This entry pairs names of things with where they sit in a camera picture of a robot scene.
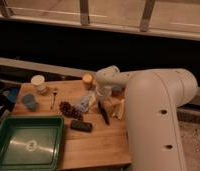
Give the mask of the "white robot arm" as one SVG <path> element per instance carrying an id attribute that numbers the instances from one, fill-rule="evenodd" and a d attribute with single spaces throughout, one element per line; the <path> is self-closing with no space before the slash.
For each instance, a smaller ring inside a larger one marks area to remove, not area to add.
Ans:
<path id="1" fill-rule="evenodd" d="M 111 88 L 125 89 L 125 117 L 133 171 L 187 171 L 177 108 L 196 95 L 198 83 L 186 69 L 122 72 L 116 66 L 96 72 L 100 100 Z"/>

